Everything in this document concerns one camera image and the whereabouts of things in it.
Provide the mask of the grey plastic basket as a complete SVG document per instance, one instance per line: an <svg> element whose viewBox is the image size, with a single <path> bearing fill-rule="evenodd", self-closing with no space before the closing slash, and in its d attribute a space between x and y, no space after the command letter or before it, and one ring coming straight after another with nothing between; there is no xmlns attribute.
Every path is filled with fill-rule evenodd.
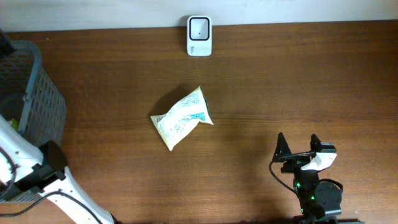
<svg viewBox="0 0 398 224"><path fill-rule="evenodd" d="M32 145L53 141L60 148L66 115L65 99L42 66L39 47L28 40L7 43L1 49L1 117ZM38 194L26 193L1 202L38 198Z"/></svg>

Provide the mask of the cream snack bag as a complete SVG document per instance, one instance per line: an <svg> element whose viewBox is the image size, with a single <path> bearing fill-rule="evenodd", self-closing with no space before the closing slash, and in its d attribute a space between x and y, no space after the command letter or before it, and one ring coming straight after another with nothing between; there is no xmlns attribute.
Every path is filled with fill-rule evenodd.
<svg viewBox="0 0 398 224"><path fill-rule="evenodd" d="M169 151L173 151L198 123L214 125L201 86L176 102L168 112L153 115L150 120Z"/></svg>

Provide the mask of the white barcode scanner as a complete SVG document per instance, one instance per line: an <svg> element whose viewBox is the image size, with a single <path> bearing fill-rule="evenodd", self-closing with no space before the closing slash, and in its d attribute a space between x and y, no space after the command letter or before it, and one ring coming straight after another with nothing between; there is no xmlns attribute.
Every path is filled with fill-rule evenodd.
<svg viewBox="0 0 398 224"><path fill-rule="evenodd" d="M212 53L212 20L208 16L190 16L187 19L187 54L207 57Z"/></svg>

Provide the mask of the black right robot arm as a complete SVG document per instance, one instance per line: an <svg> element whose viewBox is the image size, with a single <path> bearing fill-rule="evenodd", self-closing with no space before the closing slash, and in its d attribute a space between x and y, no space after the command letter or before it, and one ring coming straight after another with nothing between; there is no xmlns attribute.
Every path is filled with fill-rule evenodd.
<svg viewBox="0 0 398 224"><path fill-rule="evenodd" d="M339 219L342 214L341 202L343 184L332 179L321 179L318 173L329 168L336 159L336 147L331 142L321 141L316 134L311 135L310 150L293 153L284 137L279 133L269 172L287 190L296 195L300 203L301 215L293 217L294 223L304 224L354 224L360 220ZM293 184L289 187L272 170L272 165L281 163L283 174L293 174Z"/></svg>

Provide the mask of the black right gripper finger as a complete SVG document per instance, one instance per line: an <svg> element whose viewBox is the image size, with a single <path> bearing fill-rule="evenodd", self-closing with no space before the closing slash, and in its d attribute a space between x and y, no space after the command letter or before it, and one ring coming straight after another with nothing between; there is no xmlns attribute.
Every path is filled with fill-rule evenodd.
<svg viewBox="0 0 398 224"><path fill-rule="evenodd" d="M286 141L283 133L280 132L277 137L277 145L276 145L275 152L274 152L274 155L272 158L272 162L283 162L291 154L292 153L289 148L289 145L287 144L287 141Z"/></svg>
<svg viewBox="0 0 398 224"><path fill-rule="evenodd" d="M310 150L312 152L321 152L322 150L321 140L317 137L316 134L311 135Z"/></svg>

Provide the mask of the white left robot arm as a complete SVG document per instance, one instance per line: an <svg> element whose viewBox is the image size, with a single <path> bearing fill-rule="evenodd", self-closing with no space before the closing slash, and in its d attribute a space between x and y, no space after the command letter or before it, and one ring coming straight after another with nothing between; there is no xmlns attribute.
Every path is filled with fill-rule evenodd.
<svg viewBox="0 0 398 224"><path fill-rule="evenodd" d="M1 201L17 200L26 193L39 198L27 208L2 213L2 218L18 217L48 199L75 223L118 223L78 185L68 161L53 142L36 147L26 141L1 117Z"/></svg>

